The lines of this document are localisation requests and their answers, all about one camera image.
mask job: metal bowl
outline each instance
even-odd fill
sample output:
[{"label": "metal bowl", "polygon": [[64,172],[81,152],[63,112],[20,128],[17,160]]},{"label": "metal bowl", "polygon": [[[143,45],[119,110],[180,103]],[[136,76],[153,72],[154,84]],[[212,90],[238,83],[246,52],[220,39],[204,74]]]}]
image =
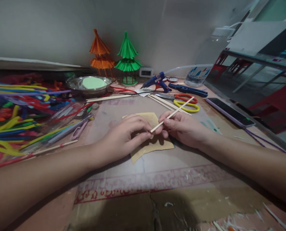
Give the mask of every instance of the metal bowl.
[{"label": "metal bowl", "polygon": [[[87,89],[83,86],[82,83],[84,78],[89,77],[102,79],[107,85],[100,88]],[[71,78],[66,82],[67,86],[71,89],[71,93],[73,95],[81,95],[85,98],[96,98],[105,95],[108,92],[108,87],[111,83],[112,80],[110,78],[101,76],[83,76],[79,78]]]}]

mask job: phone case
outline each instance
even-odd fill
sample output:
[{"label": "phone case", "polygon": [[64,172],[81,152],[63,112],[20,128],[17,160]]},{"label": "phone case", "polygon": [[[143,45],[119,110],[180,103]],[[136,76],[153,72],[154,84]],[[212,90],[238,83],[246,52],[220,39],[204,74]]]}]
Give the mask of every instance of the phone case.
[{"label": "phone case", "polygon": [[232,122],[234,122],[236,125],[238,125],[241,128],[246,128],[246,127],[251,127],[253,125],[255,125],[255,123],[253,122],[253,124],[250,125],[244,125],[241,122],[239,122],[238,120],[236,120],[234,117],[232,117],[230,114],[228,114],[226,111],[224,111],[221,107],[219,107],[218,105],[214,104],[212,101],[210,101],[208,98],[205,99],[207,103],[209,103],[211,106],[213,106],[215,109],[217,109],[219,112],[221,112],[222,114],[224,114],[227,118],[229,118]]}]

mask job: yellow scissors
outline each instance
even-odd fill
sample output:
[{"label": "yellow scissors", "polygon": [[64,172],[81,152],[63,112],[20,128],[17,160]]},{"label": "yellow scissors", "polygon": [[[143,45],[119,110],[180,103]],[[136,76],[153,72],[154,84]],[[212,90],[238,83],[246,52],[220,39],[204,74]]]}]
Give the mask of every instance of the yellow scissors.
[{"label": "yellow scissors", "polygon": [[[169,95],[169,94],[161,94],[161,93],[153,93],[153,95],[159,96],[164,99],[169,99],[172,100],[173,103],[177,107],[181,107],[186,101],[188,101],[190,98],[192,98],[191,95],[188,94],[175,94],[175,95]],[[189,103],[187,103],[187,106],[195,108],[195,110],[187,109],[187,108],[182,108],[182,110],[188,112],[188,113],[195,113],[200,110],[200,107],[196,105],[197,104],[197,99],[194,98],[191,100]]]}]

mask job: orange scissors handle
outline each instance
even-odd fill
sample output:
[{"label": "orange scissors handle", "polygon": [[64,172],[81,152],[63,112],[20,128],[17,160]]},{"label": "orange scissors handle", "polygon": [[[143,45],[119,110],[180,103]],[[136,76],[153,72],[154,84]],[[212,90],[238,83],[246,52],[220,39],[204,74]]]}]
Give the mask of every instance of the orange scissors handle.
[{"label": "orange scissors handle", "polygon": [[[182,101],[188,101],[189,99],[187,98],[192,98],[191,95],[188,95],[188,94],[176,94],[175,95],[175,99],[181,99]],[[198,101],[196,98],[194,98],[193,100],[191,100],[189,103],[192,103],[192,104],[197,104]]]}]

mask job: smartphone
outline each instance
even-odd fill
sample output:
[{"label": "smartphone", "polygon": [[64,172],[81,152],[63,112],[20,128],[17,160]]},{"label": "smartphone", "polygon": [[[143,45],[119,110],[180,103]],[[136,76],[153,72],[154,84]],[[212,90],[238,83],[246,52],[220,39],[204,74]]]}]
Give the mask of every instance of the smartphone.
[{"label": "smartphone", "polygon": [[229,118],[234,124],[241,128],[246,128],[255,125],[255,123],[249,118],[245,117],[240,112],[223,103],[218,98],[206,98],[207,103]]}]

